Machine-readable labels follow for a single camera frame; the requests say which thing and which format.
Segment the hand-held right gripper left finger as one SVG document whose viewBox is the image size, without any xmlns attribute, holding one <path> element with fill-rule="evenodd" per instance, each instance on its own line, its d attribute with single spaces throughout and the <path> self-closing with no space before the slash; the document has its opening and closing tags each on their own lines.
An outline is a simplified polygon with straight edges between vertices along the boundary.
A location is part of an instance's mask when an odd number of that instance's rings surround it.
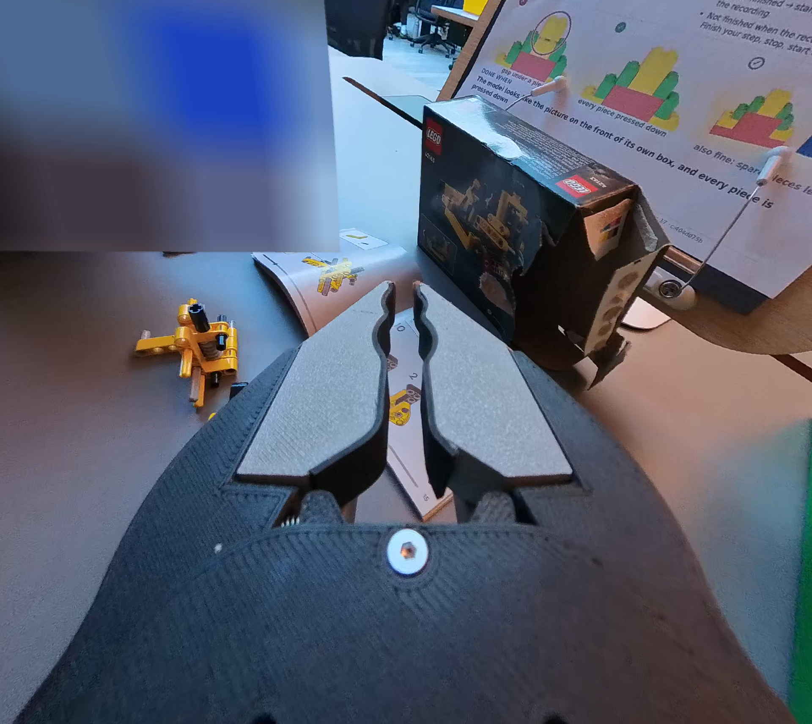
<svg viewBox="0 0 812 724">
<path fill-rule="evenodd" d="M 387 465 L 395 284 L 383 281 L 304 341 L 236 469 L 251 484 L 329 492 L 340 506 Z"/>
</svg>

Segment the wooden office desk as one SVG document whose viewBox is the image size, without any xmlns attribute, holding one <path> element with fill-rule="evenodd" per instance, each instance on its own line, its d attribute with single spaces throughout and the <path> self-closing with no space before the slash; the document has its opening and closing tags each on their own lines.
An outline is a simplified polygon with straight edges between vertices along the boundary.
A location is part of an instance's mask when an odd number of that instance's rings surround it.
<svg viewBox="0 0 812 724">
<path fill-rule="evenodd" d="M 454 22 L 468 30 L 472 29 L 479 21 L 478 15 L 467 12 L 461 8 L 433 5 L 431 7 L 431 14 L 446 21 Z"/>
</svg>

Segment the lego instruction booklet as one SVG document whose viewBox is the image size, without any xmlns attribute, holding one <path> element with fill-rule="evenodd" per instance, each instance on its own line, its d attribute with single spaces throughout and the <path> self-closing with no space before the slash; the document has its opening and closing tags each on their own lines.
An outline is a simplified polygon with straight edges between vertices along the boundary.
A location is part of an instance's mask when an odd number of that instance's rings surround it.
<svg viewBox="0 0 812 724">
<path fill-rule="evenodd" d="M 383 281 L 395 284 L 396 308 L 388 356 L 388 470 L 423 522 L 452 505 L 438 498 L 425 470 L 421 427 L 422 360 L 413 318 L 413 282 L 422 274 L 411 252 L 358 228 L 340 231 L 336 252 L 257 252 L 263 272 L 279 285 L 311 336 Z"/>
</svg>

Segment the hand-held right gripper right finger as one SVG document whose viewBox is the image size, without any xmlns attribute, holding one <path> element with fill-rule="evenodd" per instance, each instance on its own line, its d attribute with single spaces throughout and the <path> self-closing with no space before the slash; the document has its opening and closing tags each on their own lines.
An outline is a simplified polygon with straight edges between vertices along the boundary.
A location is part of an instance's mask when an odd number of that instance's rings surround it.
<svg viewBox="0 0 812 724">
<path fill-rule="evenodd" d="M 573 467 L 509 347 L 424 283 L 413 287 L 432 489 L 467 522 L 487 493 L 569 483 Z"/>
</svg>

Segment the black lego set box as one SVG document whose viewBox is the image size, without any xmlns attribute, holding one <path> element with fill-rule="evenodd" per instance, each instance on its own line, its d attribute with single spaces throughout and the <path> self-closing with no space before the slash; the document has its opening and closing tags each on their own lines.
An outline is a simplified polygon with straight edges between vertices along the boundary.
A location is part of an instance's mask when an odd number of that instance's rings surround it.
<svg viewBox="0 0 812 724">
<path fill-rule="evenodd" d="M 509 346 L 548 370 L 588 358 L 600 383 L 668 245 L 644 194 L 479 97 L 423 111 L 418 246 Z"/>
</svg>

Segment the silver stand base plate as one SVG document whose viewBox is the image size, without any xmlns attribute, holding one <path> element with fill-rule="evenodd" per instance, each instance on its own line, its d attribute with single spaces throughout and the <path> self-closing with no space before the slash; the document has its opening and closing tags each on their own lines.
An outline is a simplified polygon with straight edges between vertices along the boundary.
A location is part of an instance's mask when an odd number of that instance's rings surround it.
<svg viewBox="0 0 812 724">
<path fill-rule="evenodd" d="M 648 293 L 644 297 L 636 297 L 630 303 L 628 310 L 620 321 L 623 328 L 648 332 L 672 319 L 669 314 L 661 309 L 664 302 L 654 296 L 649 297 L 649 295 Z"/>
</svg>

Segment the yellow lego assembly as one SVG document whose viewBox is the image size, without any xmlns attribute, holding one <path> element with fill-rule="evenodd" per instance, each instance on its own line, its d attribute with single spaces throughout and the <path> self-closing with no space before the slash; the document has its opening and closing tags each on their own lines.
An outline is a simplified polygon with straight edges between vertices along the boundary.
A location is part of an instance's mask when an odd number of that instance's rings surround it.
<svg viewBox="0 0 812 724">
<path fill-rule="evenodd" d="M 144 331 L 133 354 L 153 357 L 177 353 L 178 376 L 191 381 L 189 401 L 198 410 L 204 407 L 207 386 L 217 388 L 222 375 L 237 374 L 238 332 L 225 314 L 209 319 L 204 305 L 194 298 L 180 305 L 177 323 L 172 335 L 152 336 Z"/>
</svg>

